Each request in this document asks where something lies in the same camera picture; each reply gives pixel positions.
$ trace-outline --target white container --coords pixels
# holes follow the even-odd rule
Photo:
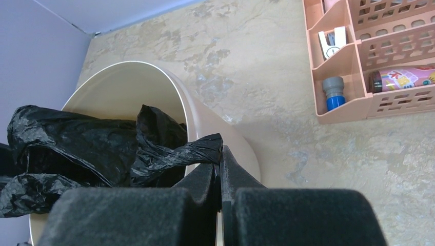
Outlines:
[[[238,163],[261,181],[259,164],[248,142],[192,97],[179,78],[152,64],[125,61],[101,70],[80,86],[63,110],[98,118],[136,120],[142,104],[157,107],[178,123],[186,123],[189,141],[219,132]],[[186,174],[193,169],[187,167]],[[37,244],[47,217],[48,214],[30,215],[33,245]]]

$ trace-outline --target wall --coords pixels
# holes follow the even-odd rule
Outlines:
[[[36,1],[86,33],[107,33],[203,0]]]
[[[30,0],[0,1],[0,142],[14,110],[60,109],[74,92],[90,37]],[[0,219],[0,245],[29,239],[28,216]]]

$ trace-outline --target crumpled black plastic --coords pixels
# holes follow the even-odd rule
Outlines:
[[[47,213],[76,187],[171,187],[185,166],[219,163],[223,144],[219,134],[186,144],[186,126],[149,106],[137,122],[20,107],[8,142],[0,146],[9,167],[0,172],[0,217]]]
[[[79,187],[86,186],[62,175],[20,174],[2,189],[0,218],[48,213],[65,191]]]

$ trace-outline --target plastic storage basket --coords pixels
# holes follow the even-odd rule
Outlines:
[[[326,13],[323,0],[303,0],[308,54],[321,124],[435,110],[435,85],[373,94],[371,72],[435,63],[435,0],[340,0]],[[324,60],[318,32],[346,28],[347,45]],[[346,104],[328,111],[322,81],[344,79]]]

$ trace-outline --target marble table surface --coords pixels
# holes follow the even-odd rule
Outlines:
[[[78,86],[126,60],[168,69],[234,125],[266,186],[358,190],[390,245],[435,245],[435,113],[319,125],[301,0],[210,0],[99,36]]]

